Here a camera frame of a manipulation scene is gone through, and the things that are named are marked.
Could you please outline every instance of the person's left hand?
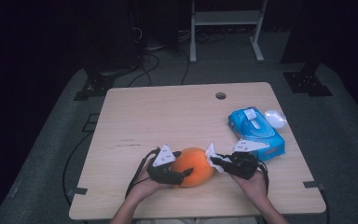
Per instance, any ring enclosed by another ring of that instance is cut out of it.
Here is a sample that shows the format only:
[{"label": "person's left hand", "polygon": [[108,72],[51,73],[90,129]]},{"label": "person's left hand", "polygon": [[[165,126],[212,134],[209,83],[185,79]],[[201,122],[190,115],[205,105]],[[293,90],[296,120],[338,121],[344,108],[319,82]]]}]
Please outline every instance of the person's left hand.
[{"label": "person's left hand", "polygon": [[149,173],[146,171],[147,166],[149,165],[150,160],[142,169],[138,178],[136,179],[134,186],[132,187],[129,197],[133,197],[136,200],[141,202],[143,199],[156,193],[158,189],[167,188],[169,185],[159,184],[158,182],[152,180],[149,176]]}]

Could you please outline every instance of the table hole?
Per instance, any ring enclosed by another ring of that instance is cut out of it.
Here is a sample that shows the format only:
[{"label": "table hole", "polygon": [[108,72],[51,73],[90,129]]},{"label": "table hole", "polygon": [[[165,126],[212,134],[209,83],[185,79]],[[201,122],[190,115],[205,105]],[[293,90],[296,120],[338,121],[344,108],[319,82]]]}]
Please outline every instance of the table hole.
[{"label": "table hole", "polygon": [[217,99],[219,99],[219,100],[224,100],[224,99],[226,99],[226,94],[225,93],[223,93],[223,92],[218,92],[216,95],[216,98]]}]

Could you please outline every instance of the wooden surface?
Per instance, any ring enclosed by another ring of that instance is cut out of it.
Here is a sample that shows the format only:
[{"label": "wooden surface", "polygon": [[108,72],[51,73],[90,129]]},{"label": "wooden surface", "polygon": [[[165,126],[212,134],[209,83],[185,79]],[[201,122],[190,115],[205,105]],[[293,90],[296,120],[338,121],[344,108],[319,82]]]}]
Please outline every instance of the wooden surface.
[{"label": "wooden surface", "polygon": [[[215,97],[223,92],[227,98]],[[256,106],[261,112],[282,111],[268,83],[233,83],[112,89],[105,98],[89,154],[69,215],[72,219],[111,218],[124,200],[142,158],[167,144],[172,151],[186,147],[231,154],[238,142],[227,126],[234,110]],[[278,130],[286,153],[266,162],[269,198],[283,214],[322,213],[325,204],[316,188],[303,182],[313,177],[290,125]],[[135,218],[232,217],[259,215],[231,177],[215,172],[195,188],[162,189],[138,206]]]}]

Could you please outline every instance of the orange fruit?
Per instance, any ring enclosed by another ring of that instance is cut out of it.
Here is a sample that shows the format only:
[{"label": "orange fruit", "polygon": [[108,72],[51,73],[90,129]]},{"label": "orange fruit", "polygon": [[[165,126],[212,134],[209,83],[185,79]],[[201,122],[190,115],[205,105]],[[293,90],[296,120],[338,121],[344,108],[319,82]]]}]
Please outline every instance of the orange fruit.
[{"label": "orange fruit", "polygon": [[193,168],[193,172],[186,176],[181,187],[195,187],[205,183],[213,175],[214,168],[206,159],[205,150],[198,147],[188,147],[182,150],[182,154],[171,165],[171,170],[182,173]]}]

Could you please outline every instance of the blue package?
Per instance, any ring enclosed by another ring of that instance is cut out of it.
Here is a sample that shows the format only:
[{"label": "blue package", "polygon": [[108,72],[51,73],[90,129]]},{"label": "blue package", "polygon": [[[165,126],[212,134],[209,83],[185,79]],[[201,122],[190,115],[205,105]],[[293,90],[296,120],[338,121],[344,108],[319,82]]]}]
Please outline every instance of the blue package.
[{"label": "blue package", "polygon": [[266,147],[249,151],[261,161],[285,153],[283,138],[254,106],[232,112],[228,125],[240,140],[265,143]]}]

